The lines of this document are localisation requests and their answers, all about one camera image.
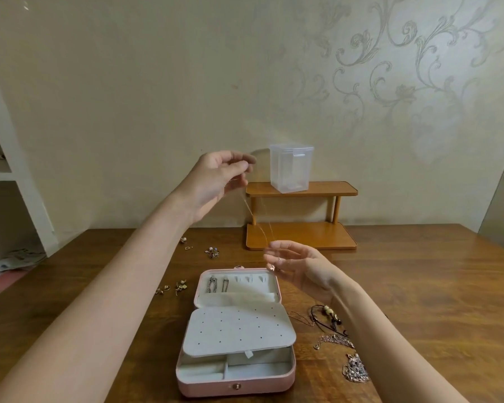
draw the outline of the newspaper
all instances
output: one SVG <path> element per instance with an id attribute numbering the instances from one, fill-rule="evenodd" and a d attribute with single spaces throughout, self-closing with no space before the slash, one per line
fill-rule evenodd
<path id="1" fill-rule="evenodd" d="M 23 246 L 11 250 L 0 260 L 0 272 L 7 270 L 29 270 L 47 258 L 39 239 L 24 243 Z"/>

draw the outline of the person's left hand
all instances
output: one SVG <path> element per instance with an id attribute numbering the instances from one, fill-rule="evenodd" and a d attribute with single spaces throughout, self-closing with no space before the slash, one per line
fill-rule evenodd
<path id="1" fill-rule="evenodd" d="M 228 192 L 247 186 L 246 172 L 252 171 L 256 157 L 239 151 L 204 154 L 175 189 L 192 206 L 191 223 L 205 216 Z"/>

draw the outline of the jewelry box compartment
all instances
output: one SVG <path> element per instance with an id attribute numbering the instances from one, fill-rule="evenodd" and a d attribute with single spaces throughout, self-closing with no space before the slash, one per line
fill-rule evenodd
<path id="1" fill-rule="evenodd" d="M 186 397 L 275 393 L 295 381 L 293 347 L 194 358 L 182 350 L 176 367 L 179 390 Z"/>
<path id="2" fill-rule="evenodd" d="M 268 269 L 219 269 L 202 273 L 194 304 L 225 307 L 248 303 L 280 303 L 278 279 Z"/>

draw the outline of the jewelry box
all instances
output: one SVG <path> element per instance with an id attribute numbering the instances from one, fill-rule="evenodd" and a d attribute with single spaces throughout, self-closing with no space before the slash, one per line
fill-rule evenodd
<path id="1" fill-rule="evenodd" d="M 186 397 L 283 392 L 295 381 L 296 333 L 268 269 L 202 273 L 176 366 Z"/>

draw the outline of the hand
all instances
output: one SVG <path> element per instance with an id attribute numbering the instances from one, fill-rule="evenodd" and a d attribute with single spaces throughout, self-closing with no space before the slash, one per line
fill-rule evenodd
<path id="1" fill-rule="evenodd" d="M 191 223 L 197 222 L 228 192 L 248 185 L 246 172 L 252 171 L 256 157 L 238 151 L 204 154 L 175 189 L 192 207 Z"/>
<path id="2" fill-rule="evenodd" d="M 331 304 L 332 284 L 347 277 L 319 250 L 289 240 L 271 242 L 263 258 L 277 277 L 324 304 Z"/>

